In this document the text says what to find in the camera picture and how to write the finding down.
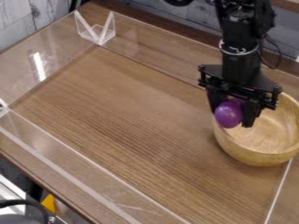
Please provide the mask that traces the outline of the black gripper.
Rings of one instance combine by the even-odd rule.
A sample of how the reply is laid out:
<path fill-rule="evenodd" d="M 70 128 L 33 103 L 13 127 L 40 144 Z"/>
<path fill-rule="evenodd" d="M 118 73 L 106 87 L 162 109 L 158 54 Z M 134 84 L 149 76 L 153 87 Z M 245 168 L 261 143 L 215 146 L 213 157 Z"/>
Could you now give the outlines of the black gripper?
<path fill-rule="evenodd" d="M 281 87 L 261 72 L 261 45 L 219 44 L 220 64 L 200 64 L 198 86 L 205 88 L 211 112 L 229 96 L 244 102 L 241 126 L 251 128 L 263 109 L 275 109 Z"/>

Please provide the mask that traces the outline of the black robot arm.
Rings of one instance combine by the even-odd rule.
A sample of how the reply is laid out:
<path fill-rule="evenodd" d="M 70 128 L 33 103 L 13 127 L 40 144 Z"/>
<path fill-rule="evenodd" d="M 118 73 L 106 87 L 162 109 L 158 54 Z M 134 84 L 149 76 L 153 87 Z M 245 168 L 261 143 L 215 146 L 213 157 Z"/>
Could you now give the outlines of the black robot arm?
<path fill-rule="evenodd" d="M 211 113 L 227 129 L 249 128 L 264 109 L 275 109 L 281 86 L 264 75 L 263 42 L 275 26 L 269 0 L 209 0 L 221 29 L 219 65 L 198 65 Z"/>

